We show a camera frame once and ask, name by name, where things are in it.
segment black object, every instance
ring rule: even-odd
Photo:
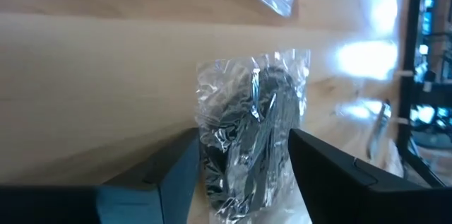
[[[452,223],[452,189],[425,189],[300,130],[289,153],[314,224]]]
[[[403,58],[402,70],[413,71],[415,73],[415,57],[417,46],[422,41],[420,30],[420,4],[422,0],[409,0],[408,4],[408,23],[407,36],[405,40],[405,55]],[[399,110],[398,116],[400,118],[410,121],[410,113],[413,105],[430,104],[430,105],[451,105],[448,103],[447,93],[439,93],[443,90],[448,90],[447,86],[432,85],[430,93],[423,91],[424,84],[416,83],[412,77],[402,77],[399,94]],[[418,156],[410,150],[412,126],[410,123],[400,123],[398,125],[397,135],[397,149],[404,164],[408,164],[416,171],[426,182],[432,187],[444,187],[444,183],[430,170],[429,166]]]
[[[185,224],[199,160],[190,129],[100,186],[0,186],[0,223]]]

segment wooden table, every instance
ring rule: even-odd
[[[406,3],[297,0],[281,18],[257,0],[0,0],[0,180],[99,184],[195,126],[197,62],[292,47],[311,50],[304,129],[365,158]]]

